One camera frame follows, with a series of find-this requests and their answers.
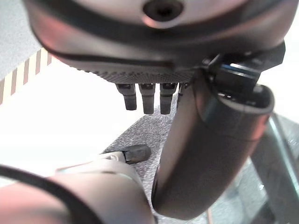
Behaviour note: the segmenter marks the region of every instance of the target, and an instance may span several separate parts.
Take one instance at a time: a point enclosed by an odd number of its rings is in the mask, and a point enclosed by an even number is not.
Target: gray carpet
[[[175,114],[176,97],[172,103],[170,115],[161,115],[159,107],[153,115],[145,115],[125,131],[110,145],[107,152],[119,150],[135,144],[147,144],[151,147],[149,160],[133,165],[140,175],[143,186],[150,200],[152,181],[159,157]],[[296,158],[299,155],[299,125],[280,117],[286,137]],[[248,159],[229,189],[212,206],[215,224],[249,224],[267,200],[266,192],[260,182],[255,168]],[[190,221],[180,221],[163,217],[155,213],[160,224],[206,224],[206,214]]]
[[[21,0],[0,0],[0,80],[40,47]]]

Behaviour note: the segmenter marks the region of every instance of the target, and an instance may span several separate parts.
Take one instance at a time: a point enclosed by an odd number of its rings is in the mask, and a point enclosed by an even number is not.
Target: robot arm
[[[256,83],[282,63],[298,0],[23,1],[41,44],[115,83],[128,110],[136,109],[135,84],[145,113],[160,84],[163,114],[179,86],[152,204],[185,220],[205,211],[263,135],[274,97]]]

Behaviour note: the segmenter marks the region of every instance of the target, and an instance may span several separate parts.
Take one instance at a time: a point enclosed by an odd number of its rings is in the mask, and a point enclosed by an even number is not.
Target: cable
[[[60,199],[69,209],[75,224],[103,224],[99,217],[83,201],[65,187],[49,179],[0,164],[0,176],[42,189]]]
[[[206,211],[206,216],[207,216],[207,223],[208,224],[213,224],[213,215],[212,215],[212,210],[211,208],[208,208]]]

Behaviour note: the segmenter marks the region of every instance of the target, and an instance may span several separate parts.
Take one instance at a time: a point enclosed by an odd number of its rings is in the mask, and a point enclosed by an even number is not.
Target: white surface
[[[114,84],[53,62],[0,106],[0,163],[50,175],[88,160],[143,116],[137,103],[128,112]]]

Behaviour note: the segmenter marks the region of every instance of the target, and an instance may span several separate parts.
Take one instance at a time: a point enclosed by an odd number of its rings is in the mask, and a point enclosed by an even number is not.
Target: gray plastic part
[[[142,182],[128,164],[100,159],[93,169],[50,179],[78,195],[105,224],[155,224]],[[1,188],[0,198],[0,223],[71,224],[57,199],[25,184]]]
[[[133,145],[122,148],[127,164],[146,161],[150,158],[151,150],[147,145]]]

